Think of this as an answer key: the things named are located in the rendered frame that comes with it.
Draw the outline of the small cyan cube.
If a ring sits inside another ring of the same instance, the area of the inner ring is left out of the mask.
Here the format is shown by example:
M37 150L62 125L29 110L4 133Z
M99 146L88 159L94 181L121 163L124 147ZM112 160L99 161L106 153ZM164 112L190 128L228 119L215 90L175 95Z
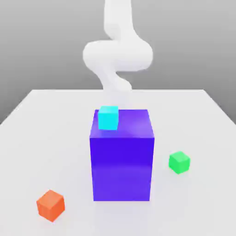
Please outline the small cyan cube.
M118 106L101 106L98 111L98 128L100 130L117 130L119 120Z

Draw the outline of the small green cube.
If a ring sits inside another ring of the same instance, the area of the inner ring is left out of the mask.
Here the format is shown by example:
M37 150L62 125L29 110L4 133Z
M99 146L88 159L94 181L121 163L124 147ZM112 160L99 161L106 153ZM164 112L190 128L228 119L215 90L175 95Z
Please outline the small green cube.
M189 170L190 157L182 151L172 153L169 156L169 167L177 174L184 173Z

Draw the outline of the small orange cube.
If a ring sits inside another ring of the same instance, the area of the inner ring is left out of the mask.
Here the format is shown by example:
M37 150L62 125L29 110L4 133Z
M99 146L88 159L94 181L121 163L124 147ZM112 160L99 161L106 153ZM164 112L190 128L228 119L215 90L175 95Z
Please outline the small orange cube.
M37 209L40 216L54 222L65 210L64 197L53 190L48 190L37 201Z

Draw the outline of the large purple box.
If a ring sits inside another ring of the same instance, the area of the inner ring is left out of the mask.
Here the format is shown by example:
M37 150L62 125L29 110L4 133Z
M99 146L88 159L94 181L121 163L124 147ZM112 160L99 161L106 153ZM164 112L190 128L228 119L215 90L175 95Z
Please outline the large purple box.
M96 110L89 141L94 201L150 200L154 133L148 110L119 110L117 130L100 130Z

